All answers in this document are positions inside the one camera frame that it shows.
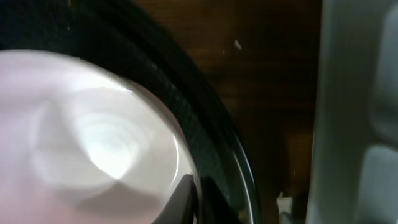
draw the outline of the dust speck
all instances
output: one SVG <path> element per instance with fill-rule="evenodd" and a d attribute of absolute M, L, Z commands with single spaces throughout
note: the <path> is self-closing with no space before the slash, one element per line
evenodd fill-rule
<path fill-rule="evenodd" d="M 241 46 L 241 44 L 239 43 L 239 41 L 238 40 L 235 40 L 235 47 L 237 48 L 237 49 L 239 49 L 239 50 L 242 50 L 242 46 Z"/>

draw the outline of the dark wood panel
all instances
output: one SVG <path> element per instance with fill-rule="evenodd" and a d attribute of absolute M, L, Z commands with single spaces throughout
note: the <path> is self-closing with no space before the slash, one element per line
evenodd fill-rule
<path fill-rule="evenodd" d="M 295 198 L 294 216 L 305 216 L 320 1 L 135 0 L 191 56 L 233 117 L 264 223 L 277 223 L 281 191 Z"/>

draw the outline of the wood grain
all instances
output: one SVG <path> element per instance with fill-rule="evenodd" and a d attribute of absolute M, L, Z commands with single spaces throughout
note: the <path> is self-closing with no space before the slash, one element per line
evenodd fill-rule
<path fill-rule="evenodd" d="M 233 117 L 259 186 L 264 223 L 277 223 L 281 191 L 294 197 L 294 217 L 304 219 L 320 0 L 134 1 L 182 46 Z"/>

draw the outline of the wooden surface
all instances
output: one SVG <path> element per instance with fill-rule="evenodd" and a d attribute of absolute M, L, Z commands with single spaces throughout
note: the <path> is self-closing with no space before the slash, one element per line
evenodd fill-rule
<path fill-rule="evenodd" d="M 233 117 L 264 223 L 277 223 L 279 192 L 294 197 L 294 217 L 304 219 L 321 0 L 135 2 L 191 56 Z"/>

